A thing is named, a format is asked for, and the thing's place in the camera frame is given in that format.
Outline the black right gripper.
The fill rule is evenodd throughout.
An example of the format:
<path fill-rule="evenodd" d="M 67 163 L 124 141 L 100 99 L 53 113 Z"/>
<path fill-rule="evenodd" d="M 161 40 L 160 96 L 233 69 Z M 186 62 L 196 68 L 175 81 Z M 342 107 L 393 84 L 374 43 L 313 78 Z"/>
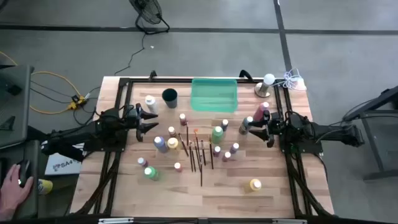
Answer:
<path fill-rule="evenodd" d="M 249 132 L 263 141 L 267 141 L 267 147 L 272 147 L 275 143 L 275 135 L 278 136 L 281 133 L 282 120 L 278 112 L 271 113 L 269 110 L 265 110 L 263 120 L 252 121 L 248 125 L 257 128 L 266 126 L 264 129 L 250 129 Z"/>

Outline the large pinkish red paint bottle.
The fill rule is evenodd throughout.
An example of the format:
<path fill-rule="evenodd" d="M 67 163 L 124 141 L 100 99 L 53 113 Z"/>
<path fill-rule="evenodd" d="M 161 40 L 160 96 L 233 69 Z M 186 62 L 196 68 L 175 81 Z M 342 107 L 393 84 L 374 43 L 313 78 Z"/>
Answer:
<path fill-rule="evenodd" d="M 255 121 L 263 120 L 264 119 L 264 112 L 265 112 L 265 110 L 268 110 L 268 107 L 269 107 L 269 103 L 268 102 L 265 101 L 265 102 L 261 103 L 257 107 L 256 112 L 254 113 L 253 120 L 255 120 Z"/>

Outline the large grey paint bottle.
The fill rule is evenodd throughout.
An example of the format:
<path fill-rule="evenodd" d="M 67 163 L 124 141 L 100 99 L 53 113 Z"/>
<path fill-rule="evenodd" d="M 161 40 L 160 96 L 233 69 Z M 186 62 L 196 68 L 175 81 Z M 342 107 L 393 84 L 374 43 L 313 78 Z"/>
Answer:
<path fill-rule="evenodd" d="M 252 116 L 247 116 L 243 119 L 240 127 L 239 127 L 239 133 L 242 135 L 247 135 L 249 129 L 250 129 L 250 125 L 249 123 L 253 122 L 253 117 Z"/>

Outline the large white paint bottle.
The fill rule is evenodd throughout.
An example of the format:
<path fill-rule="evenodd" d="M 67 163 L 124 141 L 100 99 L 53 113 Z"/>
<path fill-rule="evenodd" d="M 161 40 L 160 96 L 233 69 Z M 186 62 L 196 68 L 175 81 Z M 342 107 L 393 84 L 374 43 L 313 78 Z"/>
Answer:
<path fill-rule="evenodd" d="M 157 102 L 154 96 L 152 95 L 147 95 L 145 97 L 145 103 L 149 109 L 149 111 L 153 114 L 157 114 L 158 110 L 157 110 Z"/>

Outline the large blue paint bottle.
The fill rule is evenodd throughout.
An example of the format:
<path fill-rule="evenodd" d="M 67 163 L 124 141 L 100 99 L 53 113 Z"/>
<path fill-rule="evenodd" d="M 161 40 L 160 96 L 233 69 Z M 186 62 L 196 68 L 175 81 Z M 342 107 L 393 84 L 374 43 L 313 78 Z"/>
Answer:
<path fill-rule="evenodd" d="M 154 145 L 161 153 L 166 153 L 169 149 L 167 148 L 165 139 L 162 136 L 156 136 L 154 138 Z"/>

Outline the large green paint bottle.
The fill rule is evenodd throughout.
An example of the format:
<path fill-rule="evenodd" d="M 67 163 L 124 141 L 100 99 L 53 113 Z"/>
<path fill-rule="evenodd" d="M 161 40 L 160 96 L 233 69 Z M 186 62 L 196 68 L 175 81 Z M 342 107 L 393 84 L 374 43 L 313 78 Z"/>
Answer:
<path fill-rule="evenodd" d="M 213 144 L 219 144 L 223 139 L 223 128 L 221 126 L 216 126 L 212 130 L 211 142 Z"/>
<path fill-rule="evenodd" d="M 158 180 L 159 179 L 159 172 L 157 169 L 155 169 L 152 166 L 148 166 L 144 169 L 144 175 L 146 178 L 150 179 L 150 180 Z"/>

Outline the orange fan paintbrush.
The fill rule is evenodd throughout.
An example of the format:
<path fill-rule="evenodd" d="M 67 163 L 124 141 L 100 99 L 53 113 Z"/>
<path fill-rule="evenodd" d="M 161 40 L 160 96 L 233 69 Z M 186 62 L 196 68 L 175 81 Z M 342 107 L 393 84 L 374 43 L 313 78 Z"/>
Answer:
<path fill-rule="evenodd" d="M 201 158 L 200 158 L 200 151 L 199 151 L 199 145 L 198 145 L 198 136 L 197 136 L 197 132 L 198 132 L 198 130 L 197 130 L 197 129 L 194 129 L 195 143 L 196 143 L 195 149 L 196 149 L 196 152 L 197 152 L 198 166 L 199 166 L 199 169 L 200 169 L 200 172 L 201 172 Z"/>

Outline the dark grey desk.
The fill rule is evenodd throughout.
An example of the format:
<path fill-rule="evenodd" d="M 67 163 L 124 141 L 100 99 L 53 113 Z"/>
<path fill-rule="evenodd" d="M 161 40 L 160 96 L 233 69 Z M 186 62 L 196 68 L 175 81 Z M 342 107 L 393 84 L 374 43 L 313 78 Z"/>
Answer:
<path fill-rule="evenodd" d="M 15 220 L 36 218 L 38 214 L 38 160 L 40 143 L 38 141 L 26 141 L 11 147 L 0 149 L 0 187 L 2 186 L 8 170 L 13 164 L 24 160 L 29 161 L 26 178 L 32 176 L 34 183 L 30 193 L 24 202 L 19 205 L 14 214 Z"/>

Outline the yellow can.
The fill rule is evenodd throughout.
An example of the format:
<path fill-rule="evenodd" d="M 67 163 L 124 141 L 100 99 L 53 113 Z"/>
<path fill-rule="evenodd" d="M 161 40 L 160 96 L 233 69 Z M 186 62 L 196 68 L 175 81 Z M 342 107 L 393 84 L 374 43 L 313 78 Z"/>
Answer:
<path fill-rule="evenodd" d="M 39 195 L 47 195 L 49 194 L 53 189 L 53 182 L 50 180 L 45 180 L 45 179 L 39 179 L 38 180 L 38 193 Z"/>

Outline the grey side table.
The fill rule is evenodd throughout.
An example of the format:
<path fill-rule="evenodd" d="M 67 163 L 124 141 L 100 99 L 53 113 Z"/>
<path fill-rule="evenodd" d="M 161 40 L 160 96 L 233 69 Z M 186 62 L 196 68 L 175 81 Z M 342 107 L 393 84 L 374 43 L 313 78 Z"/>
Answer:
<path fill-rule="evenodd" d="M 12 131 L 0 131 L 0 149 L 20 144 L 27 138 L 30 76 L 34 68 L 29 65 L 0 68 L 0 82 L 13 83 L 22 88 L 16 96 L 0 94 L 0 122 L 15 116 Z"/>

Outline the black computer mouse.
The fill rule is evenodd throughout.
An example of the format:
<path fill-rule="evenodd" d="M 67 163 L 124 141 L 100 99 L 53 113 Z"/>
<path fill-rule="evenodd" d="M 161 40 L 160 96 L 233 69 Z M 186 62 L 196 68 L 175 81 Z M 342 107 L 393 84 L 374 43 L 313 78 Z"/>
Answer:
<path fill-rule="evenodd" d="M 30 160 L 28 159 L 23 159 L 18 163 L 20 166 L 19 169 L 19 186 L 20 187 L 25 187 L 25 184 L 27 182 L 27 179 L 30 177 Z"/>

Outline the black device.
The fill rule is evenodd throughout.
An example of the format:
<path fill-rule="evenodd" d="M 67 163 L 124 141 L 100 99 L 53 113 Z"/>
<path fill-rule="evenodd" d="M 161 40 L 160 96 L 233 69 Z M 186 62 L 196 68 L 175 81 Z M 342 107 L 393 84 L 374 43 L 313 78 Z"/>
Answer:
<path fill-rule="evenodd" d="M 0 94 L 10 94 L 12 96 L 16 96 L 22 92 L 22 88 L 8 82 L 0 82 Z"/>

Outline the silver metal bracket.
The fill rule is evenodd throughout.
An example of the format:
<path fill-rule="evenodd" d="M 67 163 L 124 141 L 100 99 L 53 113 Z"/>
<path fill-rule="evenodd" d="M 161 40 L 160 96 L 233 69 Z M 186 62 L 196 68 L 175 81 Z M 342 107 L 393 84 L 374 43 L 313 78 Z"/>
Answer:
<path fill-rule="evenodd" d="M 272 224 L 308 224 L 308 222 L 300 219 L 276 218 L 272 220 Z"/>
<path fill-rule="evenodd" d="M 122 218 L 100 218 L 98 224 L 130 224 L 134 223 L 133 217 Z"/>

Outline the black metal table frame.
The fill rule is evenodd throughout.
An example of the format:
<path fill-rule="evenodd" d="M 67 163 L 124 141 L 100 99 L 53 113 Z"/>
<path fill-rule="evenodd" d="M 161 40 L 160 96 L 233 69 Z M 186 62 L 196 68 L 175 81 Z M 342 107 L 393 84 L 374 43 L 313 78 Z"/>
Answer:
<path fill-rule="evenodd" d="M 398 177 L 398 85 L 350 109 L 344 122 L 362 121 L 378 171 L 364 180 Z"/>

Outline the black triangular bracket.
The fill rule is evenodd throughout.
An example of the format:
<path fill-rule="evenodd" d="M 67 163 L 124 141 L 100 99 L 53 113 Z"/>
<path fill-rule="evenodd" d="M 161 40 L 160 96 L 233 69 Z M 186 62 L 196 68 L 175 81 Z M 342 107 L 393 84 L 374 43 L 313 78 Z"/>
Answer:
<path fill-rule="evenodd" d="M 14 122 L 15 122 L 15 116 L 10 116 L 4 121 L 0 122 L 0 131 L 12 131 Z"/>

